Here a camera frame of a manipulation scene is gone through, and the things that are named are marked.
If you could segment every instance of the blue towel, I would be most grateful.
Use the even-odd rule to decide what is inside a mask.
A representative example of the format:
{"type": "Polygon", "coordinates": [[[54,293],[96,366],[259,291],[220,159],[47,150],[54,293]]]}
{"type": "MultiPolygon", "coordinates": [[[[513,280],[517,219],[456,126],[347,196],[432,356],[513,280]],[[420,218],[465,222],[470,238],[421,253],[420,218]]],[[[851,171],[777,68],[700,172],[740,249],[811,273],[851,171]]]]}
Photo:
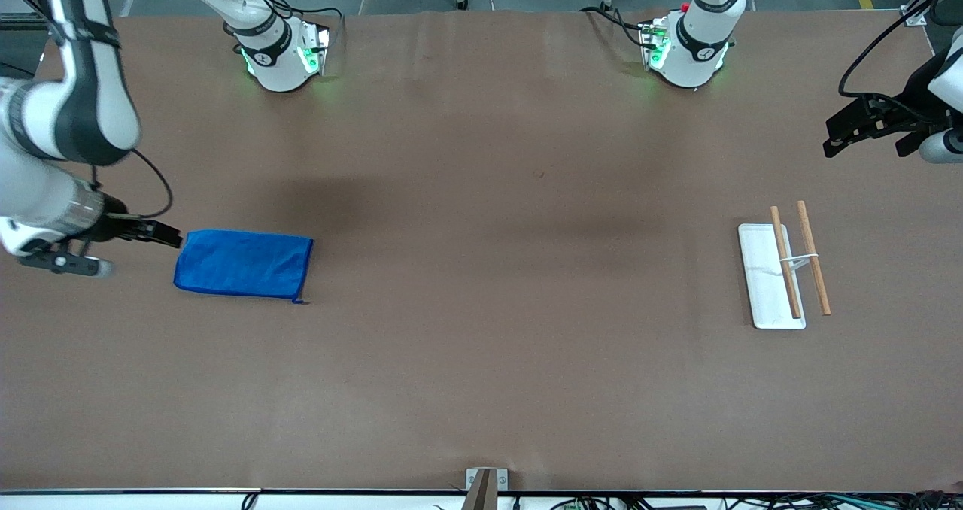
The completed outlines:
{"type": "Polygon", "coordinates": [[[299,300],[314,239],[278,233],[199,229],[189,232],[175,286],[202,294],[299,300]]]}

